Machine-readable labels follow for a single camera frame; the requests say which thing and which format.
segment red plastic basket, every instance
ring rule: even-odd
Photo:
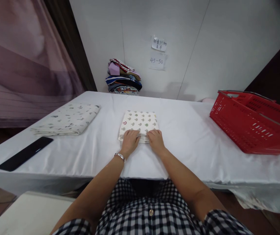
[[[245,153],[280,154],[280,105],[252,92],[219,90],[210,113]]]

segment number 45-50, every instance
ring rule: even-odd
[[[151,62],[151,63],[158,62],[159,64],[162,64],[162,63],[163,63],[163,61],[162,61],[161,59],[159,59],[159,60],[155,60],[155,59],[153,59],[152,57],[151,57],[150,62]]]

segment paper note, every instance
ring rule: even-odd
[[[149,61],[149,68],[155,70],[165,70],[166,58],[167,55],[165,53],[152,50]]]
[[[159,51],[166,51],[167,42],[162,39],[153,37],[152,48]]]

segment white tablecloth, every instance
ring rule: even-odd
[[[209,117],[212,104],[90,91],[70,103],[101,109],[83,134],[53,136],[52,143],[15,171],[0,170],[0,188],[20,195],[79,187],[119,151],[119,128],[128,109],[155,111],[165,146],[210,187],[280,190],[280,156],[243,153]],[[31,127],[0,145],[0,164],[38,139]],[[121,176],[166,179],[168,174],[149,144],[139,144]]]

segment black and white checkered dress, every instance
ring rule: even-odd
[[[74,219],[54,235],[92,234],[88,221]],[[128,180],[119,179],[96,234],[252,234],[232,215],[210,211],[204,223],[190,213],[171,180],[162,181],[153,198],[139,198]]]

